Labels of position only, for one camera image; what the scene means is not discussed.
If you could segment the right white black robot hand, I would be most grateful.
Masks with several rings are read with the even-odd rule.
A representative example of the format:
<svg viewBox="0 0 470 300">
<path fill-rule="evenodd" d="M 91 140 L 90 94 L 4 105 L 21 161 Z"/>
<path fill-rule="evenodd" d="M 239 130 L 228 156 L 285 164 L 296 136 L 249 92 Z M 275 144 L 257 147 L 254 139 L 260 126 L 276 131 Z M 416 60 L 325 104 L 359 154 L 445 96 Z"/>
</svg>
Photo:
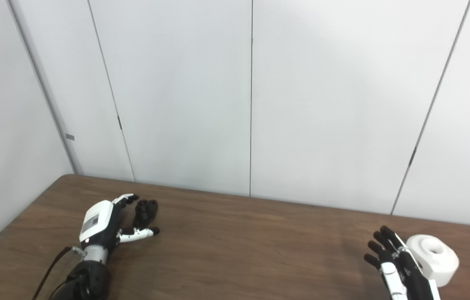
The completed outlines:
<svg viewBox="0 0 470 300">
<path fill-rule="evenodd" d="M 367 245 L 377 254 L 364 260 L 378 270 L 390 300 L 440 300 L 435 281 L 427 279 L 406 243 L 387 226 L 373 233 Z"/>
</svg>

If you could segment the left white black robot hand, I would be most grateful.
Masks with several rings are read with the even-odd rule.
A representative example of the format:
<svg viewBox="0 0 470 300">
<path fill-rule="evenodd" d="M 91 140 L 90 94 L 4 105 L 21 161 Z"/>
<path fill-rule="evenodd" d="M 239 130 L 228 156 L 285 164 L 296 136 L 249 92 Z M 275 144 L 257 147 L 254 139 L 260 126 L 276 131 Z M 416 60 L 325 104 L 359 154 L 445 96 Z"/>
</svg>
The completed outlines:
<svg viewBox="0 0 470 300">
<path fill-rule="evenodd" d="M 132 243 L 160 233 L 149 227 L 157 216 L 157 200 L 140 200 L 139 195 L 123 194 L 113 200 L 102 200 L 87 210 L 79 241 L 84 251 L 100 248 L 110 255 L 121 243 Z M 122 227 L 123 209 L 136 203 L 132 226 Z"/>
</svg>

